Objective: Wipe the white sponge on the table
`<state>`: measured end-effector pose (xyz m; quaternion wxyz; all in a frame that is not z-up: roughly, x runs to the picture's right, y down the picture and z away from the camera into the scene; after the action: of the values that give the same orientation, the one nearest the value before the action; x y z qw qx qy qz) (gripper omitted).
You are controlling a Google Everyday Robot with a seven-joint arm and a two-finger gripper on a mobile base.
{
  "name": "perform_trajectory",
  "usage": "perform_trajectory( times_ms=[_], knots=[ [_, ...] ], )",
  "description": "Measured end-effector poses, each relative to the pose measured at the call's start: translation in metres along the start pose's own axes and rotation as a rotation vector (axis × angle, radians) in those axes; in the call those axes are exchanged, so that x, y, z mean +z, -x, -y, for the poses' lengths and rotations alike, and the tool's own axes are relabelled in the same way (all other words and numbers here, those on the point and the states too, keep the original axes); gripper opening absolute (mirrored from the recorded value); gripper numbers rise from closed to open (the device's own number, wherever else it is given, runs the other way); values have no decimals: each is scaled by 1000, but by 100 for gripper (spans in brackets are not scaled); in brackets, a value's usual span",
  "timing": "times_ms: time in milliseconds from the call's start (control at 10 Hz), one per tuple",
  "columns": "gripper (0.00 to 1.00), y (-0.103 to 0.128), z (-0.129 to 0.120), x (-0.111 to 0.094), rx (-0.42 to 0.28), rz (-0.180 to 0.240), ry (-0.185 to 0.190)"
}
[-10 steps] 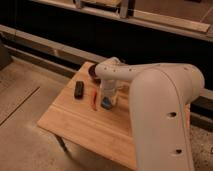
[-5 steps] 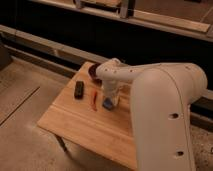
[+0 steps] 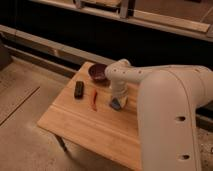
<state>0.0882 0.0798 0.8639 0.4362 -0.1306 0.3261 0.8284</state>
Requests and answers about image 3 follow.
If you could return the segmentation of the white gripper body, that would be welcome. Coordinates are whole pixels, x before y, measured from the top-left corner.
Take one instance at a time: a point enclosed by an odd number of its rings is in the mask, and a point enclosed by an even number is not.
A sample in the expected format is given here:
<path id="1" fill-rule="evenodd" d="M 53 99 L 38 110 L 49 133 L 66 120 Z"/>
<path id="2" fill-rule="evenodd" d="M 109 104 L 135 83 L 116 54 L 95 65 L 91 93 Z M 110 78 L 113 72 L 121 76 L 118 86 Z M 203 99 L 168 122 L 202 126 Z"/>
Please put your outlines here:
<path id="1" fill-rule="evenodd" d="M 121 108 L 124 108 L 128 99 L 128 88 L 124 81 L 111 82 L 111 100 L 117 98 Z"/>

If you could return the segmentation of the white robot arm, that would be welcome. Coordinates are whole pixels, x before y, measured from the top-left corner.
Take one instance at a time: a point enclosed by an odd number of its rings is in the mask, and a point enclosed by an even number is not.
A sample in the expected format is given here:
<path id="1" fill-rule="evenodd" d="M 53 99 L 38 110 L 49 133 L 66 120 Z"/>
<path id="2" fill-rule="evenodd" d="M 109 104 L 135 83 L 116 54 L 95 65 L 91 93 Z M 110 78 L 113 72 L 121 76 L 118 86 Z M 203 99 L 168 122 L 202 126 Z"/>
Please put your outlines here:
<path id="1" fill-rule="evenodd" d="M 213 70 L 199 65 L 133 67 L 126 59 L 105 70 L 114 98 L 136 83 L 142 171 L 202 171 L 196 110 L 213 101 Z"/>

